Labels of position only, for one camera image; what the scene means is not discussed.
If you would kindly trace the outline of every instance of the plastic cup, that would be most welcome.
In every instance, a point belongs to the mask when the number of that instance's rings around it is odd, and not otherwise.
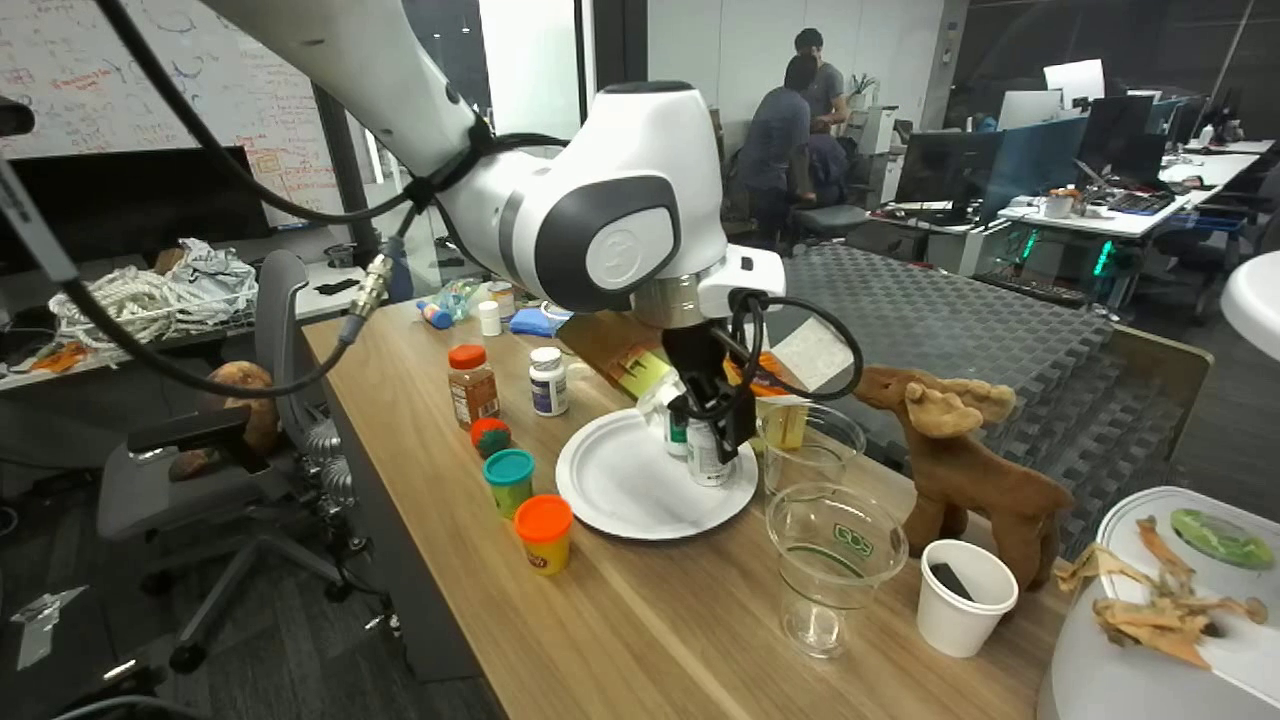
[[[560,494],[525,499],[512,527],[535,573],[558,576],[567,564],[571,506]]]
[[[908,540],[882,503],[841,482],[791,482],[768,503],[781,564],[781,623],[808,656],[852,647],[858,616],[908,560]]]
[[[498,511],[512,514],[532,494],[535,461],[525,446],[505,446],[485,461],[485,482]]]
[[[915,626],[945,656],[976,656],[1016,596],[1016,576],[989,547],[931,540],[919,553]]]
[[[791,482],[845,482],[847,457],[869,446],[863,429],[823,405],[761,398],[761,499]]]

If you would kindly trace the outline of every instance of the keyboard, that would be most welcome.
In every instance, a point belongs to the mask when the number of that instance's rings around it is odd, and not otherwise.
[[[1109,211],[1122,211],[1122,214],[1162,214],[1163,206],[1173,204],[1173,196],[1111,196],[1109,200]]]
[[[964,214],[958,214],[954,200],[883,204],[883,214],[893,214],[893,219],[923,219],[923,222],[958,222],[958,219],[964,219]]]

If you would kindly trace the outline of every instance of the green light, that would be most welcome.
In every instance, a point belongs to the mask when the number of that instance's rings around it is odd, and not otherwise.
[[[1035,243],[1042,243],[1042,232],[1029,232],[1025,258],[1031,258]]]
[[[1102,281],[1109,273],[1111,251],[1116,251],[1116,238],[1106,238],[1106,249],[1094,258],[1094,281]]]

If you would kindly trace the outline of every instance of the paper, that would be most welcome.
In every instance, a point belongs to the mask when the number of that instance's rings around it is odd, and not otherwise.
[[[52,626],[61,623],[65,609],[84,593],[69,586],[69,593],[46,593],[31,605],[26,605],[21,613],[14,613],[14,623],[26,623],[26,641],[16,647],[16,668],[31,668],[52,653]]]
[[[774,356],[805,392],[817,392],[852,369],[852,348],[823,318],[805,318],[774,348]]]

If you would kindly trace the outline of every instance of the person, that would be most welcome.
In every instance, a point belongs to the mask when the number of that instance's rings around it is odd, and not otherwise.
[[[774,88],[745,136],[738,157],[738,188],[749,200],[756,222],[784,228],[791,204],[813,204],[805,136],[813,127],[813,108],[805,88],[817,81],[817,55],[791,55],[784,88]]]
[[[805,99],[813,108],[813,132],[830,132],[833,125],[845,125],[845,77],[835,65],[823,61],[823,33],[805,26],[795,35],[795,55],[817,61],[817,81],[805,88]]]
[[[1242,90],[1228,88],[1201,118],[1201,136],[1207,144],[1235,144],[1245,141],[1245,118],[1242,118]]]

